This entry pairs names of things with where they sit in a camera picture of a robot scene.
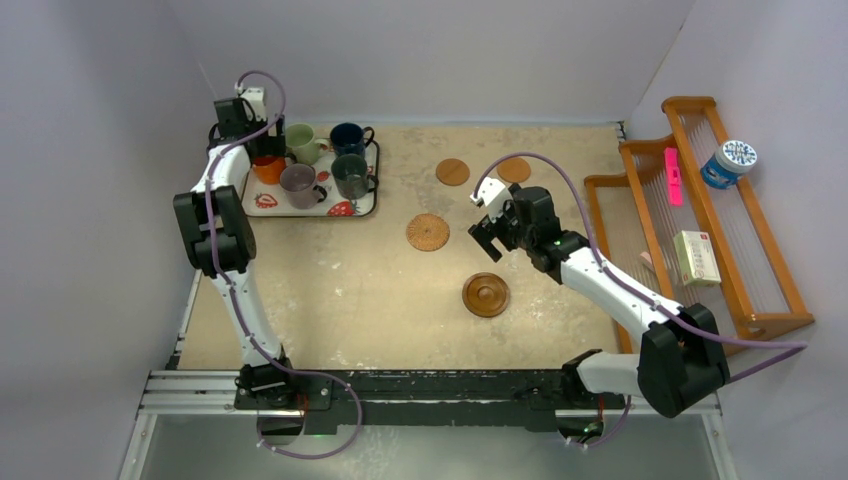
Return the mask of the light wooden coaster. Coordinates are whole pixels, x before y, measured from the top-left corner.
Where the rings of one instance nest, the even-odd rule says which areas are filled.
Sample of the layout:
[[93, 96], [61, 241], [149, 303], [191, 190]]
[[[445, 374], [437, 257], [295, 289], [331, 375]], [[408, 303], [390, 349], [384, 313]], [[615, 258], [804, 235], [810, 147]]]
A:
[[510, 157], [496, 167], [497, 174], [504, 183], [522, 183], [529, 179], [532, 168], [529, 163], [520, 156]]
[[470, 177], [468, 165], [457, 158], [446, 158], [438, 163], [436, 167], [436, 178], [447, 186], [460, 186]]

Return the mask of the orange mug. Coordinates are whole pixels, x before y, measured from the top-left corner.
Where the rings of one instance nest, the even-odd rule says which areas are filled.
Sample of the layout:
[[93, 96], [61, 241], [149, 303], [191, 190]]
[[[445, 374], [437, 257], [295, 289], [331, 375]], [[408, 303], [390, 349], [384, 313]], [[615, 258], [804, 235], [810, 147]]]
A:
[[279, 185], [284, 171], [297, 163], [293, 156], [262, 156], [252, 161], [252, 171], [265, 185]]

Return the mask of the dark brown wooden coaster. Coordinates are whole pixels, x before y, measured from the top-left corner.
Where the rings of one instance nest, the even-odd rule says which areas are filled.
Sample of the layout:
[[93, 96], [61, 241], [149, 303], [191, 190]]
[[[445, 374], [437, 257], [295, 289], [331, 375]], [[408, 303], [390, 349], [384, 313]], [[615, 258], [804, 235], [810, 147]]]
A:
[[482, 318], [502, 314], [510, 302], [510, 288], [498, 275], [480, 272], [469, 277], [461, 290], [465, 308]]

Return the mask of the purple mug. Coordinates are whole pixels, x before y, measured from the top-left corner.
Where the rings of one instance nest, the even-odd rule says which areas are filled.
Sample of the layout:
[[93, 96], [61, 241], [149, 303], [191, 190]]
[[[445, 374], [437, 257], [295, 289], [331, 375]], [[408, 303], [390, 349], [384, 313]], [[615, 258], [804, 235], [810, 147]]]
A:
[[298, 210], [307, 210], [323, 203], [327, 190], [318, 182], [317, 172], [311, 165], [295, 164], [288, 167], [281, 178], [280, 186], [289, 204]]

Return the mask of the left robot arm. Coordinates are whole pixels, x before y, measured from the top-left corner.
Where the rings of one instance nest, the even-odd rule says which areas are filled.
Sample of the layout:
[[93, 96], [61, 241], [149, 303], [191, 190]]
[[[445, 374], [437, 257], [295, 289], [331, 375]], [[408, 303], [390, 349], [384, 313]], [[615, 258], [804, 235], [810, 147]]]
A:
[[239, 194], [271, 126], [243, 95], [214, 107], [207, 165], [190, 191], [174, 197], [173, 209], [189, 262], [218, 290], [238, 336], [243, 365], [236, 408], [284, 409], [294, 406], [298, 382], [258, 293], [257, 245]]

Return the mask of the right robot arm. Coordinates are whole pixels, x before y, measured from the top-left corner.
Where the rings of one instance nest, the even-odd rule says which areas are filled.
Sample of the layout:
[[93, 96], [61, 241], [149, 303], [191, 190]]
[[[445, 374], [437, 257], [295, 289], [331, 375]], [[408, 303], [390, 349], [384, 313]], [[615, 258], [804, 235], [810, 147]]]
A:
[[591, 300], [640, 342], [636, 354], [594, 349], [566, 362], [561, 392], [569, 404], [620, 394], [674, 418], [729, 382], [723, 347], [699, 334], [716, 333], [711, 311], [650, 290], [596, 253], [584, 235], [562, 229], [546, 189], [488, 178], [470, 200], [486, 214], [469, 233], [493, 261], [502, 256], [495, 241], [523, 250], [538, 271]]

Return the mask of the pale green mug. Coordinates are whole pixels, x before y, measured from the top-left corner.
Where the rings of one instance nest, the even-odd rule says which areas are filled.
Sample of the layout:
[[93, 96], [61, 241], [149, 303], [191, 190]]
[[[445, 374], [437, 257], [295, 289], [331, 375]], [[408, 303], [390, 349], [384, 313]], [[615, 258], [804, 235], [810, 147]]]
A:
[[285, 129], [288, 151], [297, 163], [314, 165], [324, 154], [332, 150], [332, 143], [319, 138], [312, 126], [304, 123], [291, 124]]

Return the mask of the navy blue mug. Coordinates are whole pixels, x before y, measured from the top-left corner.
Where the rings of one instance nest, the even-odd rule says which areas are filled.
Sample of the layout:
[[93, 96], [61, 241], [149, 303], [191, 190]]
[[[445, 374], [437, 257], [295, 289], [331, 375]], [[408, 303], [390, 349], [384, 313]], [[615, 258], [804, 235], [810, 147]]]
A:
[[329, 140], [337, 156], [356, 154], [364, 157], [374, 137], [375, 131], [372, 127], [361, 127], [358, 124], [346, 122], [332, 128]]

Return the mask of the small pink eraser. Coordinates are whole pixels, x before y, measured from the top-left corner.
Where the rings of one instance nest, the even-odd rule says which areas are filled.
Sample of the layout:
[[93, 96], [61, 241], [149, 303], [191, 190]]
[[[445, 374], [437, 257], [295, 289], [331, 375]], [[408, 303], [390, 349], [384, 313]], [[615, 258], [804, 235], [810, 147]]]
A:
[[651, 272], [655, 272], [654, 263], [651, 255], [648, 252], [641, 252], [639, 254], [639, 259], [642, 265], [647, 268]]

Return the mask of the dark green mug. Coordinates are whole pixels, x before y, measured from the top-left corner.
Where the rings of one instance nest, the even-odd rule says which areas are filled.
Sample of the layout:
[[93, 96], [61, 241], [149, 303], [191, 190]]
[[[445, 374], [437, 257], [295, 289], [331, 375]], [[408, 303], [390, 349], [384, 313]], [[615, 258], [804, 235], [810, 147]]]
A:
[[339, 194], [348, 200], [358, 200], [374, 193], [378, 186], [377, 176], [368, 171], [365, 158], [357, 154], [338, 156], [331, 165]]

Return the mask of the wooden tiered rack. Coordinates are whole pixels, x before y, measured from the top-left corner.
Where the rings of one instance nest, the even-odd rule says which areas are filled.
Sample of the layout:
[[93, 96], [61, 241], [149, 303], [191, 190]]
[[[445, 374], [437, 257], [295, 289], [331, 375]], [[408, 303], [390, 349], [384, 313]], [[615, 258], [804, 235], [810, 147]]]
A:
[[[602, 253], [621, 270], [682, 304], [701, 303], [721, 334], [774, 341], [814, 323], [778, 246], [752, 183], [726, 190], [708, 186], [700, 169], [729, 140], [717, 103], [707, 96], [674, 96], [662, 104], [671, 132], [618, 147], [624, 171], [584, 180], [589, 215]], [[682, 207], [668, 202], [664, 150], [678, 150]], [[680, 231], [711, 237], [721, 283], [685, 287], [673, 243]], [[655, 272], [639, 259], [648, 252]]]

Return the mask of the pink marker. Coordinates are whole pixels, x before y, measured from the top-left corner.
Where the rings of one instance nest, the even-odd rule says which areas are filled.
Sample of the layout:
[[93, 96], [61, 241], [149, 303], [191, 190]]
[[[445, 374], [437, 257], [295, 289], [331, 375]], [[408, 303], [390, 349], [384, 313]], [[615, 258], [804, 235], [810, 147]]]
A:
[[668, 147], [664, 150], [664, 163], [668, 202], [673, 207], [682, 207], [684, 205], [683, 181], [676, 148]]

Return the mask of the white card box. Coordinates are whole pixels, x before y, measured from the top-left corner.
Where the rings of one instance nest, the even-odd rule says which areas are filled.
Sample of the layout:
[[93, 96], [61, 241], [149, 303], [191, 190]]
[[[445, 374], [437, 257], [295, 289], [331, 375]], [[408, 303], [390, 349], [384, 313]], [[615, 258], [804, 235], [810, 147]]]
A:
[[711, 237], [706, 232], [683, 230], [673, 239], [680, 279], [685, 287], [711, 287], [721, 283]]

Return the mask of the blue jar white lid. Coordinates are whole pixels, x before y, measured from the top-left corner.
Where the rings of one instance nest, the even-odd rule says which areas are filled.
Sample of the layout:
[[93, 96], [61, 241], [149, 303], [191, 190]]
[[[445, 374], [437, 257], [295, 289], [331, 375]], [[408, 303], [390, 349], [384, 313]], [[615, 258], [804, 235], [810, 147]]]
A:
[[715, 189], [726, 190], [735, 186], [758, 162], [756, 150], [740, 140], [721, 143], [701, 167], [703, 181]]

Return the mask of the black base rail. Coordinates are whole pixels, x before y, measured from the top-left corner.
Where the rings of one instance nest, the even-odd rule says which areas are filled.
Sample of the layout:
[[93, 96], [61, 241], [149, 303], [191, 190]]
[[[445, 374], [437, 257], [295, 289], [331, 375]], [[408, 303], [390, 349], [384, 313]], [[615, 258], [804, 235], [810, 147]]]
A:
[[626, 394], [594, 394], [570, 368], [239, 371], [165, 370], [148, 377], [149, 414], [232, 414], [302, 420], [308, 435], [340, 426], [520, 427], [578, 436]]

